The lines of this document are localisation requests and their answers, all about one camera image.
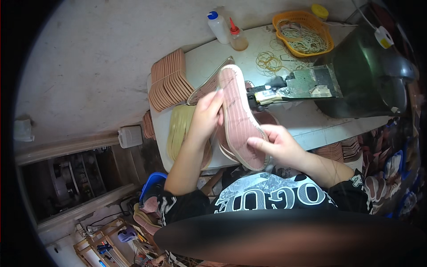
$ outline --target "white plastic bottle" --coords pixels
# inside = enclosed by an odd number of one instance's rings
[[[230,43],[230,31],[223,16],[218,15],[215,11],[211,11],[208,14],[208,25],[220,43]]]

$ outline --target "black t-shirt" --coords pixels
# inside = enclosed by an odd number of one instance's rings
[[[164,191],[159,197],[163,226],[205,214],[252,209],[313,208],[360,213],[372,210],[359,171],[325,190],[304,174],[293,173],[289,168],[279,170],[236,179],[212,203],[200,190],[178,197]],[[166,253],[171,264],[188,266],[185,257]]]

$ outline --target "shirt sleeve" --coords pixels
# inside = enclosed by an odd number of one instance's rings
[[[163,191],[158,202],[163,226],[179,220],[205,215],[210,204],[209,198],[200,190],[183,196],[173,196],[170,192]]]
[[[358,170],[347,181],[331,187],[328,193],[341,211],[370,213],[372,210],[372,203],[366,193],[362,174]]]

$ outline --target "black blurred oval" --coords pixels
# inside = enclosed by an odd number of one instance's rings
[[[208,214],[159,229],[162,249],[255,266],[361,264],[403,255],[424,233],[395,219],[345,211],[265,209]]]

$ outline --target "blue bottle cap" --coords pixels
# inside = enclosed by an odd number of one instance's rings
[[[216,19],[218,17],[218,13],[216,13],[215,11],[211,11],[209,14],[208,14],[208,19],[210,19],[210,20],[214,20],[214,19]]]

